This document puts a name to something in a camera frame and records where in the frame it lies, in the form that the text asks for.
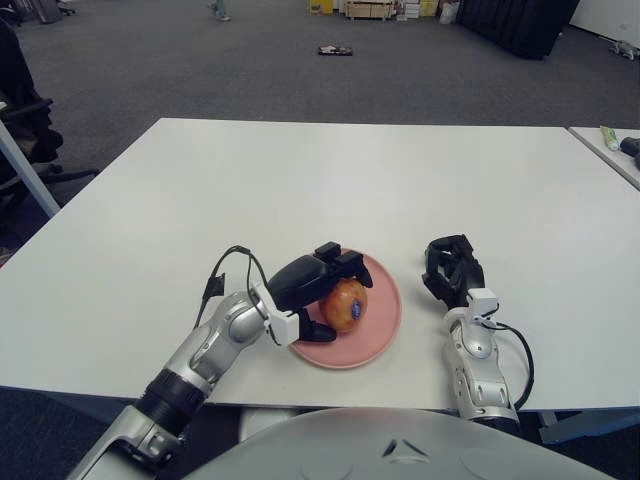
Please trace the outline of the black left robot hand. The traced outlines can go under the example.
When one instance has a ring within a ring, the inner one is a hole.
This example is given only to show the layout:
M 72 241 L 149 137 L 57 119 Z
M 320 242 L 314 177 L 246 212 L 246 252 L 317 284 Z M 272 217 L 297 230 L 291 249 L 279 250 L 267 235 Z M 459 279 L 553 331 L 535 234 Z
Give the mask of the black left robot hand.
M 281 268 L 248 295 L 275 344 L 329 343 L 352 331 L 367 312 L 373 287 L 364 256 L 328 242 Z

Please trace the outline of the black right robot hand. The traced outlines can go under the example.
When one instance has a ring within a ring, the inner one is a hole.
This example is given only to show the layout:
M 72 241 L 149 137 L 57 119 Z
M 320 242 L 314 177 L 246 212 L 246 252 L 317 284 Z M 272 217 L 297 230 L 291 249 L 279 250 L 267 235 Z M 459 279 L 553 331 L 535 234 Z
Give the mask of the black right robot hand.
M 422 282 L 451 311 L 470 306 L 470 291 L 484 289 L 484 271 L 464 234 L 431 241 L 425 250 Z

